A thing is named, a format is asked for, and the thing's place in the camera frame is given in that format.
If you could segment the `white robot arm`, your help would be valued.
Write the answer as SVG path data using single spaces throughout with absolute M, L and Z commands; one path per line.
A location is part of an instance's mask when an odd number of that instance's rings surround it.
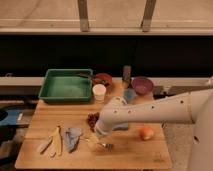
M 192 123 L 195 125 L 187 171 L 213 171 L 213 86 L 142 104 L 114 97 L 100 111 L 94 131 L 110 134 L 121 123 Z

